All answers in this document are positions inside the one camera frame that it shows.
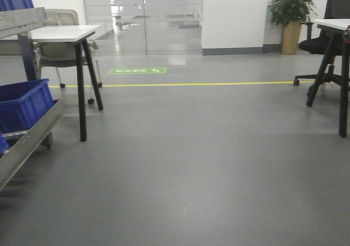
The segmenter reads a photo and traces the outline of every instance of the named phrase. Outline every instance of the green plant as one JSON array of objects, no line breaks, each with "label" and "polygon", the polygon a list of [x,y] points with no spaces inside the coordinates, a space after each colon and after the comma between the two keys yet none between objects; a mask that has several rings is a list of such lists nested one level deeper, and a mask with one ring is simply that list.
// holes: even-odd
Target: green plant
[{"label": "green plant", "polygon": [[268,6],[272,19],[271,23],[286,26],[290,21],[310,20],[310,12],[315,7],[313,0],[272,0]]}]

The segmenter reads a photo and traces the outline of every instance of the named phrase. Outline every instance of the black table leg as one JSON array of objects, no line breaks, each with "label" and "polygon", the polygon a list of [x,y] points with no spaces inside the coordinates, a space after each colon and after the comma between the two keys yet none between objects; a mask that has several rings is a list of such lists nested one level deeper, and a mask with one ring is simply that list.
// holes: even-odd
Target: black table leg
[{"label": "black table leg", "polygon": [[83,63],[81,60],[81,43],[74,45],[74,47],[75,47],[75,58],[77,60],[80,141],[84,142],[87,139],[87,134],[86,134],[84,75],[83,75]]},{"label": "black table leg", "polygon": [[103,110],[102,98],[100,95],[100,90],[97,85],[96,73],[95,73],[94,65],[92,64],[91,52],[88,47],[88,41],[84,39],[83,41],[81,41],[81,44],[83,45],[83,48],[84,48],[85,58],[87,61],[87,66],[89,68],[91,83],[92,83],[92,87],[94,88],[97,106],[99,110]]},{"label": "black table leg", "polygon": [[27,80],[37,79],[37,59],[34,53],[33,43],[30,42],[28,34],[18,34],[18,42],[21,49],[22,60],[24,64],[24,69],[27,75]]},{"label": "black table leg", "polygon": [[348,99],[349,99],[349,49],[350,49],[350,44],[344,42],[342,66],[341,66],[340,114],[339,114],[339,135],[343,138],[345,138],[347,135]]},{"label": "black table leg", "polygon": [[332,52],[332,49],[333,49],[333,46],[335,44],[335,34],[332,34],[330,40],[329,40],[329,43],[328,43],[328,46],[326,48],[326,52],[322,58],[322,62],[321,62],[321,65],[319,67],[319,70],[317,72],[317,76],[316,76],[316,79],[315,79],[315,82],[313,83],[313,85],[311,86],[311,91],[309,92],[308,94],[308,98],[307,98],[307,102],[306,102],[306,105],[308,107],[311,107],[312,104],[313,104],[313,101],[316,97],[316,93],[318,91],[318,88],[319,86],[321,85],[322,83],[322,79],[323,77],[325,76],[325,71],[327,69],[327,65],[331,62],[332,58],[333,58],[333,52]]}]

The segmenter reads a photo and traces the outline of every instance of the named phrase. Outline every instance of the plant pot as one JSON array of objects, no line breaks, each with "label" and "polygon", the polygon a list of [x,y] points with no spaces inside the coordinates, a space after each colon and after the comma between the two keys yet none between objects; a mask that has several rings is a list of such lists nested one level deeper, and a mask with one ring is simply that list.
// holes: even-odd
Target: plant pot
[{"label": "plant pot", "polygon": [[301,30],[300,22],[289,22],[283,27],[281,54],[294,55],[296,53]]}]

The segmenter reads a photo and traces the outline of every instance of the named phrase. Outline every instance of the gray chair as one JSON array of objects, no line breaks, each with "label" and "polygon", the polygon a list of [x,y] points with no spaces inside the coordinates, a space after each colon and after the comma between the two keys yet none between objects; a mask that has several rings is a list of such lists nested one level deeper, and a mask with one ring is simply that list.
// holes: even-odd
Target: gray chair
[{"label": "gray chair", "polygon": [[[78,25],[78,14],[70,9],[45,9],[47,20],[44,21],[44,26],[60,26],[60,25]],[[90,49],[98,49],[97,44],[93,40],[89,40]],[[36,49],[39,55],[37,78],[41,78],[43,67],[55,67],[56,73],[60,82],[60,88],[65,88],[66,85],[62,82],[59,68],[74,67],[77,65],[75,60],[75,49],[68,43],[38,43]],[[100,82],[98,87],[102,87],[100,70],[97,60],[93,61],[96,65],[97,75]],[[87,65],[85,57],[83,57],[83,65]],[[92,97],[87,101],[89,104],[94,103]]]}]

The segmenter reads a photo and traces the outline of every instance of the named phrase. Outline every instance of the white desk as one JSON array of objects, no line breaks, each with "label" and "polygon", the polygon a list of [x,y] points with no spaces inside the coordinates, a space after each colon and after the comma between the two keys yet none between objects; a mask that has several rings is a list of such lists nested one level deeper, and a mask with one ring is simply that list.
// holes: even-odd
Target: white desk
[{"label": "white desk", "polygon": [[[323,62],[331,56],[332,47],[334,44],[334,34],[343,35],[345,30],[350,25],[350,19],[315,19],[311,22],[318,24],[318,27],[329,31],[333,35],[329,41],[327,51],[323,57]],[[342,68],[341,68],[341,85],[340,85],[340,112],[339,112],[339,135],[346,137],[347,135],[347,112],[348,112],[348,98],[349,98],[349,42],[343,40],[343,53],[342,53]],[[319,81],[321,80],[324,72],[319,70],[313,89],[308,97],[307,105],[311,106],[316,96]]]},{"label": "white desk", "polygon": [[78,98],[79,98],[79,120],[80,120],[80,140],[86,141],[86,114],[85,114],[85,96],[84,96],[84,78],[82,65],[82,48],[84,49],[87,66],[89,67],[92,86],[94,88],[96,102],[99,110],[103,110],[102,99],[97,86],[96,74],[92,64],[90,50],[88,48],[87,38],[95,33],[99,25],[79,25],[79,26],[45,26],[35,29],[28,35],[29,41],[36,43],[45,42],[68,42],[75,48],[77,59],[77,78],[78,78]]}]

